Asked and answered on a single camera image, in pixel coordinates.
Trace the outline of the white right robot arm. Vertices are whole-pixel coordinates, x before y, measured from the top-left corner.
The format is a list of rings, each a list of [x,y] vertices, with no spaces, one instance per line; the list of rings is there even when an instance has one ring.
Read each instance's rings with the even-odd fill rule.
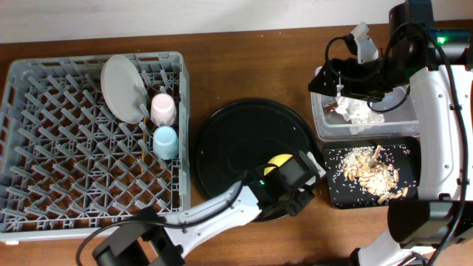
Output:
[[[472,238],[472,32],[437,28],[427,0],[393,7],[389,25],[383,57],[360,24],[344,37],[351,57],[327,58],[308,89],[374,103],[407,86],[421,136],[417,197],[390,203],[387,229],[346,264],[433,265]]]

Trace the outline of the pink plastic cup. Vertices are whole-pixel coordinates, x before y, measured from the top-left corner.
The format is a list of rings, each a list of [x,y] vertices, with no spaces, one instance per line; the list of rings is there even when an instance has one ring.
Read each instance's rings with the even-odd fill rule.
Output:
[[[159,93],[152,98],[151,120],[156,126],[172,126],[177,119],[177,108],[172,96]]]

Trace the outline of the white tissue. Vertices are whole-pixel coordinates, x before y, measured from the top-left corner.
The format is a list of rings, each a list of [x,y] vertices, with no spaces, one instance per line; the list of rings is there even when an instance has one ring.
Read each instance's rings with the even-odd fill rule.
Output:
[[[373,112],[366,101],[337,96],[336,103],[335,112],[352,124],[372,124],[385,121],[384,116]]]

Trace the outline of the gold foil wrapper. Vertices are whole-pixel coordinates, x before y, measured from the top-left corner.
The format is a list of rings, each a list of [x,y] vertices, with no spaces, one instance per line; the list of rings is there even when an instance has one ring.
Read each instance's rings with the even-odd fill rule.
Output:
[[[322,111],[325,115],[328,115],[336,110],[338,103],[336,101],[328,103],[322,107]]]

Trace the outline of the light grey round plate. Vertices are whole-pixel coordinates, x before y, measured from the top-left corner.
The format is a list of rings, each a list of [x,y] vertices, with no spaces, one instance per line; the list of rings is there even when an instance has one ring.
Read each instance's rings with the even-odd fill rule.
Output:
[[[136,66],[124,55],[113,55],[101,70],[101,90],[107,107],[120,121],[139,123],[148,95]]]

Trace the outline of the light blue plastic cup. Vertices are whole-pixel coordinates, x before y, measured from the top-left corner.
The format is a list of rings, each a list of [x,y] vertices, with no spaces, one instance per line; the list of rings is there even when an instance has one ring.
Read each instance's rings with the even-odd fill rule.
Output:
[[[178,154],[178,136],[170,126],[160,126],[153,134],[153,152],[163,160],[175,158]]]

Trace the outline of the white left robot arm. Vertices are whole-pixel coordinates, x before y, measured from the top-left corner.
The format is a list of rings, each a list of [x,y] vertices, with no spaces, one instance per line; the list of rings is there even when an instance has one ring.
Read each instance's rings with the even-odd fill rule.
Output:
[[[184,265],[197,246],[259,216],[296,216],[315,197],[326,171],[311,152],[281,154],[254,169],[217,197],[188,210],[157,214],[150,208],[111,226],[92,252],[99,266]]]

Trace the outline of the yellow bowl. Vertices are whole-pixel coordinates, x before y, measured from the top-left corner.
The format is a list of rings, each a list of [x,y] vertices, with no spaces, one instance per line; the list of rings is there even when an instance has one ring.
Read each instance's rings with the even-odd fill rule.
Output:
[[[292,154],[279,154],[273,157],[268,161],[267,166],[265,167],[263,174],[268,175],[272,170],[274,170],[276,167],[282,166],[284,163],[286,163],[288,160],[290,160],[293,157]]]

